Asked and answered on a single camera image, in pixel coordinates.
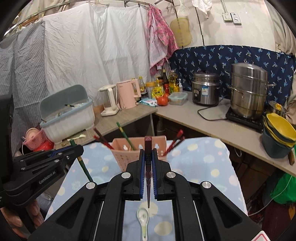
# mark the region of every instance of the white ceramic spoon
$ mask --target white ceramic spoon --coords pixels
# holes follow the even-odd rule
[[[79,138],[85,138],[85,137],[86,137],[86,135],[81,134],[80,136],[75,137],[75,138],[72,138],[72,139],[73,139],[73,140],[77,140],[77,139],[79,139]]]
[[[149,212],[145,208],[140,208],[137,211],[137,217],[142,227],[142,239],[143,241],[147,241],[147,226],[149,221]]]

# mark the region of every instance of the pink floral cloth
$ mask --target pink floral cloth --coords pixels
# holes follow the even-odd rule
[[[166,59],[179,49],[174,34],[166,21],[163,19],[161,10],[149,6],[148,10],[149,29],[149,66],[151,75],[157,72],[157,66],[162,66]]]

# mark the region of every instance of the electric kettle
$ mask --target electric kettle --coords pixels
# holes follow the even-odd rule
[[[139,82],[137,79],[126,80],[116,84],[121,109],[130,109],[136,106],[136,99],[141,97]]]
[[[104,110],[102,116],[115,115],[119,111],[117,107],[117,87],[116,85],[105,85],[99,89],[102,94]]]

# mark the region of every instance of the pink kettle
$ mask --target pink kettle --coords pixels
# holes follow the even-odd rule
[[[141,91],[137,79],[126,80],[116,84],[121,109],[130,109],[136,106],[136,99],[141,97]]]

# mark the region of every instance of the pink plastic basket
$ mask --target pink plastic basket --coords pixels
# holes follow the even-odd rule
[[[114,150],[111,150],[111,152],[123,172],[126,171],[126,167],[130,162],[139,159],[140,149],[145,149],[144,137],[132,137],[129,139],[139,150],[132,151],[125,138],[115,138],[112,142]],[[166,151],[166,136],[152,137],[152,148],[157,149],[157,155],[160,160],[167,160],[166,156],[163,156]]]
[[[38,132],[31,140],[25,141],[24,145],[30,150],[35,150],[47,140],[47,136],[43,129]]]

